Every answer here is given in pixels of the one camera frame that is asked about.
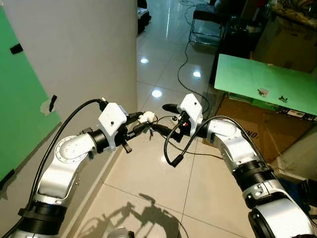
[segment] cardboard box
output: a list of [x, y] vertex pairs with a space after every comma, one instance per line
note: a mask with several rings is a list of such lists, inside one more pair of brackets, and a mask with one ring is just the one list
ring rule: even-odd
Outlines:
[[276, 159], [298, 140], [314, 123], [280, 115], [271, 110], [228, 99], [224, 96], [216, 112], [239, 122], [267, 162]]
[[276, 66], [311, 72], [316, 63], [317, 33], [282, 17], [271, 17], [253, 59]]

